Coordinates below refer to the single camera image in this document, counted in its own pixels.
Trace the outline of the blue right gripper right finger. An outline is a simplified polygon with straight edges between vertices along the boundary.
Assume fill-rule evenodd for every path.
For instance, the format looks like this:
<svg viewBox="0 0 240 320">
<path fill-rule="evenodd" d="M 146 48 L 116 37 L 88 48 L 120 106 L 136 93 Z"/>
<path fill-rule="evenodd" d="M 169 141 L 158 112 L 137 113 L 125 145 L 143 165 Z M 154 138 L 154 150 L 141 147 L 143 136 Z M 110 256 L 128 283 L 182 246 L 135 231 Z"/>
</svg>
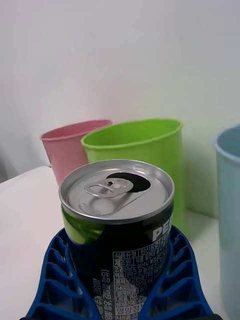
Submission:
<svg viewBox="0 0 240 320">
<path fill-rule="evenodd" d="M 213 314 L 201 287 L 193 249 L 179 229 L 172 226 L 168 262 L 147 300 L 141 320 L 193 320 Z"/>
</svg>

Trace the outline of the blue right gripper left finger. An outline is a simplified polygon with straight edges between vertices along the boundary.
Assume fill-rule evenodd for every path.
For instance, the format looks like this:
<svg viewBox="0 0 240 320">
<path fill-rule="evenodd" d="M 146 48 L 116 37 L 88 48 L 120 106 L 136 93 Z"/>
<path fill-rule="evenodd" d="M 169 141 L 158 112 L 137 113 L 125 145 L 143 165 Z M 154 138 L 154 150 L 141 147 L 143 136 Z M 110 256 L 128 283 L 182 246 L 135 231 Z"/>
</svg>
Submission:
<svg viewBox="0 0 240 320">
<path fill-rule="evenodd" d="M 101 315 L 73 267 L 67 234 L 51 240 L 42 263 L 37 292 L 28 320 L 100 320 Z"/>
</svg>

